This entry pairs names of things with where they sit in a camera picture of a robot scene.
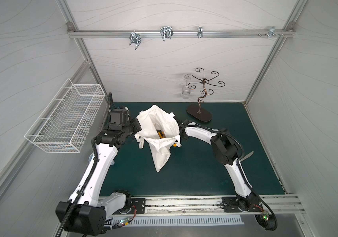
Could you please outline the long yellow utility knife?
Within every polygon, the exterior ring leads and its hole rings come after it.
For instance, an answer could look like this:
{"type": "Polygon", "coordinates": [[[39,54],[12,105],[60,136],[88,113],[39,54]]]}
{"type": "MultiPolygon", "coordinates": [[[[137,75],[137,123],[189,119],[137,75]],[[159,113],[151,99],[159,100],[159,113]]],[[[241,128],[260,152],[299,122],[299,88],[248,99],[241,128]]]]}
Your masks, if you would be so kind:
{"type": "Polygon", "coordinates": [[[163,131],[157,130],[157,133],[158,133],[160,139],[166,138],[166,135],[163,131]]]}

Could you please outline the white printed canvas tote bag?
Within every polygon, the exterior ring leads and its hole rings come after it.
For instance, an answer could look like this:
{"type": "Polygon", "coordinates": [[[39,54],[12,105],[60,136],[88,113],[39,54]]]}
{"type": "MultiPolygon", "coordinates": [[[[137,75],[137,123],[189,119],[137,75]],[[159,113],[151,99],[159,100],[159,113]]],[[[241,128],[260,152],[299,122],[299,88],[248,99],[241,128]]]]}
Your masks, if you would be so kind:
{"type": "Polygon", "coordinates": [[[141,111],[136,118],[140,123],[141,131],[137,132],[134,138],[139,143],[140,149],[144,147],[144,142],[149,144],[155,169],[159,172],[171,156],[170,148],[181,146],[175,115],[153,105],[141,111]]]}

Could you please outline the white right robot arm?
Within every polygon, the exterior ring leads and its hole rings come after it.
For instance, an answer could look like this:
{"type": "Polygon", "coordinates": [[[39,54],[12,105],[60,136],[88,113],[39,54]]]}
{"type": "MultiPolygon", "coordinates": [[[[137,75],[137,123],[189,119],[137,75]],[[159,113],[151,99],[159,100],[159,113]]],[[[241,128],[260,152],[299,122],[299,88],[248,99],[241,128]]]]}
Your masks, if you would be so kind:
{"type": "Polygon", "coordinates": [[[241,166],[245,155],[241,143],[227,129],[212,129],[190,120],[177,119],[176,122],[182,139],[194,137],[211,145],[214,157],[224,165],[233,182],[237,208],[242,212],[248,212],[259,197],[253,191],[241,166]]]}

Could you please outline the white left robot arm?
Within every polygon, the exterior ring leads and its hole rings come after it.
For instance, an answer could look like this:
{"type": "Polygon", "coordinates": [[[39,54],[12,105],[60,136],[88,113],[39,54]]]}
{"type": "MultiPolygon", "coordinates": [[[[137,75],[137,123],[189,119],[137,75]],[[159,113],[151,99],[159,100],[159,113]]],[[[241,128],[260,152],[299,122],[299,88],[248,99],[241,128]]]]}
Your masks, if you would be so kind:
{"type": "Polygon", "coordinates": [[[67,201],[61,201],[55,213],[60,225],[56,236],[63,232],[73,232],[87,236],[98,236],[109,230],[105,226],[108,217],[115,212],[129,211],[131,195],[127,191],[115,191],[100,199],[100,191],[106,174],[119,149],[130,136],[141,131],[137,118],[132,118],[127,107],[109,112],[105,128],[91,139],[93,149],[89,163],[76,190],[67,201]]]}

